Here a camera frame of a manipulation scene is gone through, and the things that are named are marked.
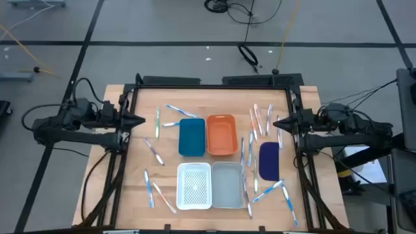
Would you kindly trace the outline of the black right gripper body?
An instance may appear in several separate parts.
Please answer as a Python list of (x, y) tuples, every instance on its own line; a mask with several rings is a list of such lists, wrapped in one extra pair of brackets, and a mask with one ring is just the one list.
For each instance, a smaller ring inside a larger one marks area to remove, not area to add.
[(313, 109), (302, 109), (294, 114), (295, 124), (294, 133), (306, 133), (313, 131), (322, 131), (322, 125), (317, 120), (317, 115)]

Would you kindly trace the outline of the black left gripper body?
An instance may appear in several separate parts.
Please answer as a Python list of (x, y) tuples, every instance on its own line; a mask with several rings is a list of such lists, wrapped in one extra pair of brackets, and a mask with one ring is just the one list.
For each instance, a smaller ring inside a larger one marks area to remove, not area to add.
[(96, 127), (117, 128), (120, 126), (120, 113), (111, 102), (104, 102), (96, 112)]

